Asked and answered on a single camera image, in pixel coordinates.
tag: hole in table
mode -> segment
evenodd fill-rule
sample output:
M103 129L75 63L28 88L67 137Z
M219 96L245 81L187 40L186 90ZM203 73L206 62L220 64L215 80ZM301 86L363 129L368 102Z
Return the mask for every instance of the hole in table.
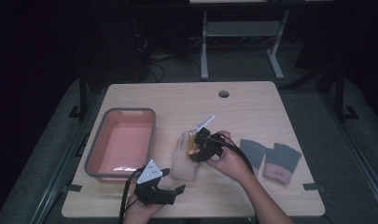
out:
M221 98L227 98L227 97L230 96L230 93L227 92L227 91L220 91L220 92L218 93L218 96L220 96Z

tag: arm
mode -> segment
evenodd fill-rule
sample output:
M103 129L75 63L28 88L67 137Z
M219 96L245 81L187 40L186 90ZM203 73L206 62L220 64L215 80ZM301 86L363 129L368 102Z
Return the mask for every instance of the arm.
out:
M230 133L221 131L221 135L231 138ZM237 181L244 189L252 203L256 216L262 224L293 223L279 205L271 198L260 182L252 175L244 161L231 149L224 147L223 154L218 161L208 160L210 166L222 174Z
M147 224L151 217L163 208L163 204L145 206L142 202L137 201L134 193L128 199L127 206L129 207L125 212L124 224Z

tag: pink plastic tray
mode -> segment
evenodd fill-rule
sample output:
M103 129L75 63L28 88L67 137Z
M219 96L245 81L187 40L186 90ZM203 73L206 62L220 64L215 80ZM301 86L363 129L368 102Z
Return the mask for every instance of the pink plastic tray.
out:
M146 165L155 121L149 108L108 110L85 162L86 173L102 180L124 180Z

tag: wire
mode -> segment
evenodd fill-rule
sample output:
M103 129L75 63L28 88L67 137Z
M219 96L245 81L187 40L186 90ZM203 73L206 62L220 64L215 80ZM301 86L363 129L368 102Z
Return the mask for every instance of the wire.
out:
M127 211L134 203L136 203L136 201L138 201L138 199L136 199L135 201L133 201L133 203L130 203L130 205L128 205L126 208L125 208L125 211Z
M155 64L155 63L150 63L149 65L153 65L153 66L156 66L156 67L159 67L160 70L162 70L162 75L161 75L161 78L160 79L157 79L155 73L152 71L152 70L149 70L149 73L154 77L154 82L156 83L160 83L164 78L165 78L165 69L161 66L161 65L158 65L158 64Z
M211 142L215 142L215 143L219 143L221 145L223 145L224 147L228 147L230 148L231 150L233 150L234 152L236 152L238 154L238 156L240 156L242 158L242 160L244 161L244 163L246 164L247 168L249 169L249 171L254 174L254 171L253 171L253 166L252 164L250 163L249 159L247 158L247 156L244 154L243 151L241 151L240 148L238 148L238 146L236 146L232 140L230 140L234 146L232 144L229 144L229 143L226 143L226 142L222 142L222 141L219 141L219 140L216 140L216 139L213 139L213 138L203 138L203 140L205 141L211 141Z
M130 189L131 180L133 179L133 177L137 173L142 173L145 170L145 168L146 168L146 166L143 166L142 168L139 168L139 169L133 171L133 173L130 175L130 177L128 177L127 182L125 182L124 192L122 193L121 206L119 208L119 224L123 223L123 221L124 221L124 214L125 214L125 211L127 210L127 208L125 207L125 204L127 202L128 190Z

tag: table top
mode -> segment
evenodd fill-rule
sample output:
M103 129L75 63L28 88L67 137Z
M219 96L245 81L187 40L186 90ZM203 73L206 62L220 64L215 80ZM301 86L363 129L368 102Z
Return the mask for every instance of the table top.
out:
M219 97L227 91L228 98ZM77 168L74 185L63 205L65 217L117 217L125 182L101 183L84 172L90 146L104 113L113 107L149 107L156 112L156 131L150 158L163 168L172 167L172 156L182 132L214 114L206 128L215 133L231 132L237 145L249 139L273 147L285 144L301 152L287 112L272 82L198 82L169 84L121 84L109 87L87 146ZM282 186L259 175L259 181L289 216L321 216L324 204L317 190L305 190L314 183L302 156L290 184ZM264 162L259 173L262 174ZM185 192L166 205L154 217L252 217L253 208L242 188L230 178L201 163L193 182L163 177L160 189L186 184Z

